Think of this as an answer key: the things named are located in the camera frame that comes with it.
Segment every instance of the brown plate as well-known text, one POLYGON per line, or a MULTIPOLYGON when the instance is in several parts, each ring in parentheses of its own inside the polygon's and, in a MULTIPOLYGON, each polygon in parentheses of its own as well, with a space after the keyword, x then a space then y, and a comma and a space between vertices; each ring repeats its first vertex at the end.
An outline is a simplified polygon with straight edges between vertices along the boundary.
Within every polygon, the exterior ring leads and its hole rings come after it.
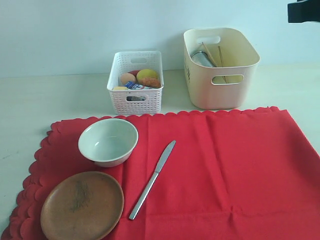
POLYGON ((57 185, 45 200, 41 228, 49 240, 100 240, 117 225, 124 193, 110 175, 87 171, 57 185))

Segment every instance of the butter knife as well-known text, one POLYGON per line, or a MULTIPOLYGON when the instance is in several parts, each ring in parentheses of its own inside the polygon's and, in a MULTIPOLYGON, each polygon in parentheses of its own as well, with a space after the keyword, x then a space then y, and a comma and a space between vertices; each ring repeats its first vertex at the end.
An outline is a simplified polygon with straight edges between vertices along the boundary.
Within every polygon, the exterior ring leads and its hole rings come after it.
POLYGON ((176 140, 173 140, 172 142, 170 142, 168 144, 168 146, 166 146, 166 148, 164 149, 163 153, 161 154, 161 157, 158 161, 158 163, 156 164, 156 167, 155 167, 155 170, 152 174, 152 177, 150 178, 149 182, 147 183, 147 185, 145 186, 138 202, 136 203, 136 205, 134 206, 130 216, 129 216, 129 219, 133 220, 135 219, 135 217, 137 216, 142 204, 144 203, 152 185, 154 184, 154 182, 156 181, 161 169, 163 168, 163 166, 165 165, 172 149, 174 148, 176 144, 176 140))

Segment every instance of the ceramic bowl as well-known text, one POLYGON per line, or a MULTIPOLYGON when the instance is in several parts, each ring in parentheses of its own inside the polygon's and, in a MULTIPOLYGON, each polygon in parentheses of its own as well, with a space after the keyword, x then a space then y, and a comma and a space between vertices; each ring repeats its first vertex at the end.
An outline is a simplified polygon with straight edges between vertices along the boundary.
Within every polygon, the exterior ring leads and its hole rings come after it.
POLYGON ((87 127, 78 140, 81 154, 101 167, 122 164, 138 142, 136 127, 127 120, 108 118, 87 127))

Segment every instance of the basket handle hole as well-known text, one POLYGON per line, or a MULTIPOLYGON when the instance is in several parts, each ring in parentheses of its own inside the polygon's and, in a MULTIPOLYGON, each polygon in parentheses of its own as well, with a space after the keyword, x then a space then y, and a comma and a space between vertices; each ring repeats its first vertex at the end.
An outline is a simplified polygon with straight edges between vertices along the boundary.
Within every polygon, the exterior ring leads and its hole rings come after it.
POLYGON ((218 44, 221 41, 220 36, 201 36, 196 39, 197 44, 218 44))
POLYGON ((125 100, 128 102, 143 102, 147 100, 147 98, 145 96, 127 96, 125 100))
POLYGON ((146 64, 148 61, 146 58, 140 57, 140 58, 132 58, 130 62, 132 64, 146 64))
POLYGON ((243 75, 214 76, 211 80, 213 85, 239 84, 244 80, 243 75))

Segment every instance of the storage bin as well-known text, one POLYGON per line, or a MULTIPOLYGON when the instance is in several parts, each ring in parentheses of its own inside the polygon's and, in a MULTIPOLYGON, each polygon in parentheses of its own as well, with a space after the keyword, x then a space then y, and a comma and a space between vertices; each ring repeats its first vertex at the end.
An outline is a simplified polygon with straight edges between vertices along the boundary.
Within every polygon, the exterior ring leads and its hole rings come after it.
POLYGON ((246 37, 236 29, 221 27, 190 29, 184 32, 183 38, 184 74, 191 102, 206 110, 239 107, 260 61, 246 37), (217 67, 202 66, 191 59, 201 49, 202 42, 219 64, 217 67))
POLYGON ((164 76, 160 51, 122 51, 114 55, 107 90, 117 114, 159 113, 161 111, 163 87, 164 76), (161 82, 161 87, 141 90, 113 90, 114 87, 122 86, 120 82, 122 74, 141 69, 155 70, 161 82))

